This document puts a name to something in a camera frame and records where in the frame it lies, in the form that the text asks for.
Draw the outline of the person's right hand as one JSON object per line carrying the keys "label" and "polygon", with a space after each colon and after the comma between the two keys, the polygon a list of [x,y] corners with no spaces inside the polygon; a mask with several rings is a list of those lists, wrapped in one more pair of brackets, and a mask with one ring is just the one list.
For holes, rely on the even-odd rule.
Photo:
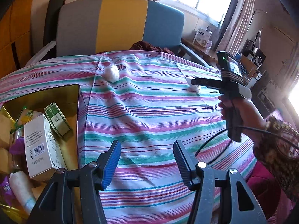
{"label": "person's right hand", "polygon": [[267,122],[255,105],[246,99],[236,98],[233,101],[227,99],[224,95],[218,97],[220,100],[219,107],[221,108],[221,118],[226,120],[226,112],[228,108],[235,107],[239,110],[240,116],[243,120],[243,126],[257,128],[259,130],[265,130]]}

